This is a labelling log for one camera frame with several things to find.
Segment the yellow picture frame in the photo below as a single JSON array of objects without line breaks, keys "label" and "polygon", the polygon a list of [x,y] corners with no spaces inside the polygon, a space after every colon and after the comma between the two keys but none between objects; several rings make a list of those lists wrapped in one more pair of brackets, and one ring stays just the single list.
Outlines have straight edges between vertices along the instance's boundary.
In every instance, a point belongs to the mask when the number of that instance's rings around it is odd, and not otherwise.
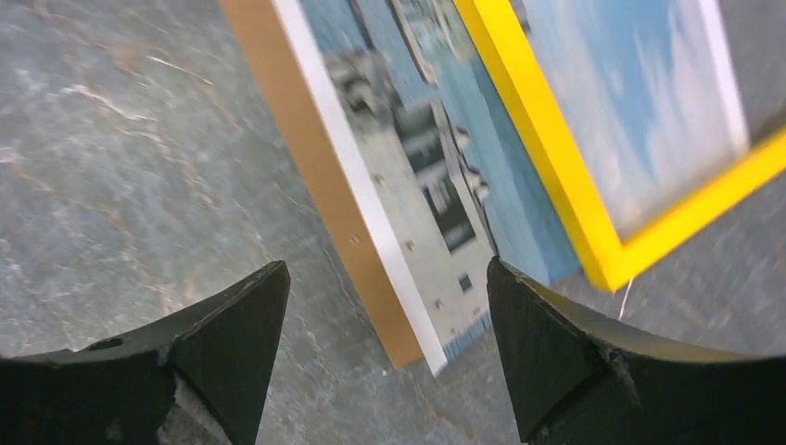
[{"label": "yellow picture frame", "polygon": [[588,280],[615,291],[785,170],[785,131],[665,210],[630,238],[615,230],[590,172],[507,1],[456,7],[501,96]]}]

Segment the photo with backing board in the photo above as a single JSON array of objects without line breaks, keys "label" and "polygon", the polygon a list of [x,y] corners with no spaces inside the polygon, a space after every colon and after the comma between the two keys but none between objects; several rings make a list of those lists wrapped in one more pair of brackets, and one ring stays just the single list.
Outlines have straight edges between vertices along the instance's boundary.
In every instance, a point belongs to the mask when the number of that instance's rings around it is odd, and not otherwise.
[{"label": "photo with backing board", "polygon": [[[459,1],[296,2],[438,373],[490,329],[493,257],[547,285],[585,272]],[[750,154],[718,2],[507,2],[620,239]]]}]

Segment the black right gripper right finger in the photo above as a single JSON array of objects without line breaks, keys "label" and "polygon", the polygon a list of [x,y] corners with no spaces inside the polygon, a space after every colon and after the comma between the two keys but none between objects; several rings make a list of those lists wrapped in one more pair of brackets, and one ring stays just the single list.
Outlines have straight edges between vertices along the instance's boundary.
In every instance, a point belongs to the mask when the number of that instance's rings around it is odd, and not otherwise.
[{"label": "black right gripper right finger", "polygon": [[525,444],[781,444],[785,360],[610,318],[493,258],[491,321]]}]

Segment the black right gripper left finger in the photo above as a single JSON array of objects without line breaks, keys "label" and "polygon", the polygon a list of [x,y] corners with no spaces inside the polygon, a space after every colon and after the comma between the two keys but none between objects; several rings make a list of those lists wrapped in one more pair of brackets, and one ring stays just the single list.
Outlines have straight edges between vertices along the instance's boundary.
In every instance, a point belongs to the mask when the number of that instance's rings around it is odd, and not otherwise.
[{"label": "black right gripper left finger", "polygon": [[273,261],[222,292],[97,341],[1,361],[5,444],[156,444],[182,393],[232,444],[252,444],[290,274]]}]

